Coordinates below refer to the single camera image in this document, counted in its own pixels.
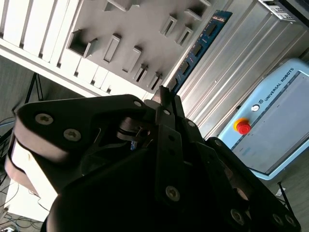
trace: black cable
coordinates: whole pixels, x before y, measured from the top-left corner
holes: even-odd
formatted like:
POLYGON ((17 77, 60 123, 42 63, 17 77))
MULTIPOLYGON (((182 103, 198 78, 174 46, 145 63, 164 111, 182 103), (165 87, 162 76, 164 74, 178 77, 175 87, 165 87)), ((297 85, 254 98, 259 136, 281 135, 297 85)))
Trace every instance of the black cable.
POLYGON ((35 194, 34 192, 32 192, 30 189, 28 190, 29 191, 29 194, 31 194, 31 195, 34 195, 34 196, 36 196, 36 197, 38 197, 39 199, 38 199, 38 204, 39 204, 39 206, 40 207, 42 207, 43 209, 45 209, 46 211, 48 211, 49 212, 49 210, 48 209, 46 209, 43 205, 41 205, 41 203, 39 203, 39 200, 41 199, 37 194, 35 194))
POLYGON ((26 100, 25 100, 25 104, 29 102, 30 100, 30 96, 31 96, 31 92, 32 92, 32 89, 33 89, 33 86, 34 86, 34 82, 35 82, 35 79, 36 79, 36 73, 33 74, 32 76, 32 79, 31 79, 31 82, 30 82, 30 86, 29 86, 29 89, 28 89, 28 92, 27 92, 27 96, 26 96, 26 100))
POLYGON ((46 209, 43 205, 41 205, 41 204, 39 203, 39 200, 40 200, 40 199, 41 199, 41 198, 39 198, 39 199, 38 199, 38 204, 39 204, 39 206, 40 206, 40 207, 42 207, 43 209, 45 209, 46 211, 48 211, 48 212, 49 212, 49 210, 48 210, 48 209, 46 209))
POLYGON ((22 229, 27 229, 27 228, 30 228, 30 227, 32 226, 32 227, 35 228, 36 230, 40 230, 40 228, 34 226, 35 223, 42 223, 42 222, 40 222, 40 221, 32 221, 32 219, 26 218, 26 217, 23 217, 23 216, 19 216, 18 218, 13 218, 11 215, 7 215, 7 216, 10 216, 10 218, 7 218, 7 217, 4 217, 4 218, 5 218, 5 219, 8 219, 8 221, 6 221, 6 222, 4 222, 4 223, 1 223, 0 225, 4 225, 4 224, 10 223, 10 222, 14 222, 14 223, 16 223, 16 225, 17 225, 18 227, 20 227, 20 228, 22 228, 22 229), (27 227, 25 227, 25 226, 20 226, 20 225, 17 223, 18 221, 26 221, 26 222, 29 222, 30 225, 27 226, 27 227))
POLYGON ((40 79, 40 75, 38 75, 38 80, 39 80, 39 85, 40 85, 40 92, 41 92, 41 101, 44 100, 44 96, 43 96, 43 91, 42 91, 42 85, 41 85, 41 79, 40 79))

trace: wire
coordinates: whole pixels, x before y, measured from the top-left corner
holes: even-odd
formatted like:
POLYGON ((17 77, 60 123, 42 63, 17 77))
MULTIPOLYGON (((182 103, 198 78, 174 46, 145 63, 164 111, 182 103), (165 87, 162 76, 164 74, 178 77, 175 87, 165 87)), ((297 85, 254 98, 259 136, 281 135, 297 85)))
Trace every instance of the wire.
POLYGON ((42 91, 42 85, 41 85, 41 79, 40 79, 40 75, 38 75, 38 80, 39 80, 39 85, 40 85, 40 92, 41 92, 41 101, 44 100, 44 96, 43 96, 43 91, 42 91))
POLYGON ((36 196, 36 197, 38 197, 39 199, 38 199, 38 204, 39 204, 39 206, 40 207, 42 207, 43 209, 45 209, 46 211, 48 211, 49 212, 49 210, 48 209, 46 209, 43 205, 41 205, 41 203, 39 203, 39 200, 41 199, 37 194, 35 194, 34 192, 32 192, 30 189, 28 190, 29 191, 29 194, 31 194, 31 195, 34 195, 34 196, 36 196))
POLYGON ((1 180, 1 182, 0 182, 0 187, 1 187, 1 185, 3 184, 3 182, 4 182, 4 180, 5 180, 5 178, 7 178, 7 173, 5 174, 5 176, 4 176, 4 178, 1 180))
POLYGON ((16 227, 16 229, 17 229, 17 232, 19 232, 17 223, 15 223, 15 222, 13 222, 13 221, 11 221, 11 223, 13 223, 13 224, 15 225, 15 227, 16 227))
POLYGON ((11 125, 11 124, 13 124, 13 123, 15 123, 15 121, 12 121, 12 122, 5 122, 5 123, 0 124, 0 127, 8 126, 8 125, 11 125))
POLYGON ((5 120, 10 119, 10 118, 15 118, 15 116, 7 117, 7 118, 5 118, 5 119, 1 120, 1 121, 0 121, 0 124, 1 124, 2 122, 4 122, 5 120))
POLYGON ((18 187, 17 187, 17 191, 16 191, 15 195, 14 195, 10 200, 8 200, 8 201, 5 202, 4 204, 0 205, 0 208, 3 207, 3 206, 4 206, 5 204, 7 204, 8 202, 10 202, 11 200, 13 200, 13 198, 17 195, 17 193, 18 193, 18 191, 19 191, 19 183, 17 183, 17 184, 18 184, 18 187))
POLYGON ((40 207, 42 207, 43 209, 45 209, 46 211, 48 211, 48 212, 49 212, 49 210, 48 210, 48 209, 46 209, 43 205, 41 205, 41 204, 40 204, 40 202, 39 202, 39 200, 40 200, 40 199, 41 199, 41 198, 39 198, 39 199, 38 199, 38 204, 39 204, 39 206, 40 206, 40 207))

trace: white slot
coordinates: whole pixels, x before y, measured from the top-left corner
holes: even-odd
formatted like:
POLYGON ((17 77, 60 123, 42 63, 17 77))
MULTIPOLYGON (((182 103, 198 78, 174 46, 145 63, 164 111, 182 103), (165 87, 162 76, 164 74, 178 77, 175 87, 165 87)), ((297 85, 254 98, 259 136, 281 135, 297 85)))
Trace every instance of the white slot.
POLYGON ((58 34, 60 32, 60 28, 64 19, 64 15, 68 8, 68 4, 68 0, 58 0, 56 3, 42 50, 43 60, 47 62, 49 62, 52 57, 58 34))
POLYGON ((0 25, 2 23, 2 17, 6 14, 5 0, 0 0, 0 25))
POLYGON ((62 58, 61 58, 61 69, 63 71, 65 71, 67 74, 69 75, 74 75, 76 70, 77 70, 77 67, 78 67, 78 64, 81 60, 81 57, 68 50, 68 49, 65 49, 63 51, 63 55, 62 55, 62 58))
POLYGON ((54 0, 33 0, 26 29, 24 50, 39 56, 54 0))
POLYGON ((108 73, 107 69, 103 67, 98 67, 95 77, 93 78, 93 81, 95 82, 93 85, 97 88, 101 88, 107 73, 108 73))
POLYGON ((28 6, 29 0, 9 1, 3 38, 18 47, 23 34, 28 6))
POLYGON ((82 58, 77 68, 78 78, 90 84, 96 74, 97 69, 97 64, 88 59, 82 58))
POLYGON ((107 89, 110 89, 111 95, 132 94, 140 99, 142 99, 147 93, 144 89, 128 82, 112 72, 107 74, 101 89, 105 92, 107 92, 107 89))
POLYGON ((57 41, 53 49, 53 54, 50 59, 50 63, 53 64, 54 66, 56 66, 59 62, 63 47, 66 44, 67 36, 70 32, 70 28, 71 27, 74 28, 74 25, 75 25, 74 15, 75 14, 78 15, 81 9, 81 6, 82 6, 82 4, 80 5, 78 4, 79 2, 82 3, 83 1, 80 1, 80 0, 70 0, 69 1, 69 5, 67 7, 65 17, 63 19, 63 23, 61 24, 61 29, 57 37, 57 41))

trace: white plastic part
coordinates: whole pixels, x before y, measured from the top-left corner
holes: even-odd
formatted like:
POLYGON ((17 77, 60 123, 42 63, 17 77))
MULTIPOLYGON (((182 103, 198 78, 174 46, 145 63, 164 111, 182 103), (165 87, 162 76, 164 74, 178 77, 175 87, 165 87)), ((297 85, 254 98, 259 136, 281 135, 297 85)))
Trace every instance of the white plastic part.
POLYGON ((143 99, 146 94, 146 91, 142 88, 128 82, 112 72, 107 74, 101 89, 105 92, 109 92, 111 95, 132 94, 140 99, 143 99))
POLYGON ((47 62, 49 62, 52 57, 68 5, 69 0, 58 0, 56 3, 50 26, 47 31, 46 40, 42 48, 43 60, 47 62))
POLYGON ((88 59, 82 58, 78 65, 78 78, 91 83, 98 69, 98 65, 88 59))
POLYGON ((98 67, 95 77, 93 78, 94 86, 97 88, 101 88, 107 74, 108 70, 102 67, 98 67))
POLYGON ((33 0, 25 34, 24 50, 39 56, 54 0, 33 0))
POLYGON ((10 0, 8 5, 3 38, 18 47, 26 22, 28 6, 29 0, 10 0))
POLYGON ((81 57, 78 54, 65 49, 61 58, 61 69, 69 75, 74 75, 80 61, 81 57))

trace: floor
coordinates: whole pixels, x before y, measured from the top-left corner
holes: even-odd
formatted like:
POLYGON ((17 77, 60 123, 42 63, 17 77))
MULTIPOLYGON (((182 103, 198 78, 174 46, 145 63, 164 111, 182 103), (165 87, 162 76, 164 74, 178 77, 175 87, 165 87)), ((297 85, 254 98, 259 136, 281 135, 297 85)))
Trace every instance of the floor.
MULTIPOLYGON (((3 57, 0 57, 0 120, 13 116, 12 108, 18 108, 23 105, 28 91, 33 72, 26 68, 13 63, 3 57)), ((80 95, 41 77, 42 91, 46 100, 58 100, 78 98, 80 95)), ((37 101, 36 89, 33 90, 30 102, 37 101)), ((11 126, 1 127, 0 135, 3 135, 11 126)), ((291 165, 283 170, 278 176, 271 181, 263 181, 263 183, 275 194, 279 187, 277 182, 282 181, 283 187, 286 188, 286 194, 290 200, 294 213, 302 225, 303 232, 309 232, 309 149, 300 155, 291 165)), ((3 169, 0 167, 0 179, 3 179, 3 169)), ((3 185, 9 185, 7 178, 3 185)), ((0 192, 0 205, 5 202, 5 192, 0 192)), ((11 222, 0 221, 0 227, 14 226, 11 222)), ((20 232, 37 232, 40 223, 29 222, 26 218, 17 221, 20 232)))
POLYGON ((299 221, 302 232, 309 232, 309 148, 270 181, 263 183, 274 194, 279 190, 278 182, 286 188, 285 193, 299 221))

